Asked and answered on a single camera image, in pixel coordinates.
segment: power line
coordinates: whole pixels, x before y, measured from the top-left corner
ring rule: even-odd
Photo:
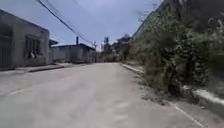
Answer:
[[[83,39],[84,41],[86,41],[87,43],[89,44],[93,44],[91,41],[85,39],[80,33],[78,33],[77,31],[75,31],[71,26],[69,26],[64,20],[62,20],[60,18],[60,12],[54,7],[52,6],[48,1],[48,4],[54,8],[54,11],[56,12],[53,12],[51,9],[49,9],[41,0],[36,0],[40,5],[42,5],[45,9],[47,9],[54,17],[56,17],[63,25],[65,25],[69,30],[71,30],[73,33],[75,33],[76,35],[80,36],[81,39]]]

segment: window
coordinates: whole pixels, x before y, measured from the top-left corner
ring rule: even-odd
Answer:
[[[25,58],[34,59],[41,56],[40,40],[36,37],[26,37]]]

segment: roof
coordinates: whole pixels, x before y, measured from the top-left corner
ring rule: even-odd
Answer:
[[[60,47],[60,48],[62,48],[62,47],[82,47],[82,48],[84,48],[86,50],[96,51],[96,49],[94,49],[94,48],[92,48],[92,47],[90,47],[90,46],[88,46],[86,44],[83,44],[83,43],[80,43],[78,45],[62,45],[62,44],[57,44],[57,45],[54,45],[52,47],[53,48],[55,48],[55,47]]]
[[[41,28],[41,29],[43,29],[43,30],[49,32],[49,30],[47,30],[46,28],[43,28],[43,27],[41,27],[41,26],[39,26],[39,25],[37,25],[37,24],[34,24],[34,23],[30,22],[30,21],[27,21],[27,20],[25,20],[25,19],[22,19],[22,18],[20,18],[20,17],[18,17],[18,16],[16,16],[16,15],[11,14],[11,13],[9,13],[9,12],[6,12],[6,11],[4,11],[4,10],[2,10],[2,9],[0,9],[0,13],[5,14],[5,15],[8,15],[8,16],[10,16],[10,17],[15,17],[15,18],[17,18],[17,19],[19,19],[19,20],[21,20],[21,21],[23,21],[23,22],[28,23],[29,25],[35,26],[35,27],[37,27],[37,28]]]
[[[83,47],[83,48],[85,48],[85,49],[87,49],[87,50],[93,50],[93,51],[96,51],[95,48],[92,48],[92,47],[90,47],[90,46],[88,46],[88,45],[86,45],[86,44],[83,44],[83,43],[78,44],[78,46]]]

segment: bush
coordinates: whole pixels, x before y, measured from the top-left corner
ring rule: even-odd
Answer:
[[[223,53],[223,31],[192,32],[176,20],[163,21],[132,44],[131,55],[144,66],[145,80],[158,91],[179,94],[179,86],[205,86],[214,51]]]

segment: vegetation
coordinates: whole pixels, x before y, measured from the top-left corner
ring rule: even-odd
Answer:
[[[223,25],[216,20],[215,27],[198,33],[171,19],[161,19],[160,25],[147,28],[131,40],[128,58],[144,66],[147,85],[162,93],[179,95],[179,86],[206,86],[211,62],[223,53]]]
[[[130,44],[127,43],[130,40],[130,36],[126,34],[117,42],[112,45],[109,44],[109,38],[105,37],[104,45],[102,46],[101,59],[104,62],[117,62],[126,60],[129,55]]]

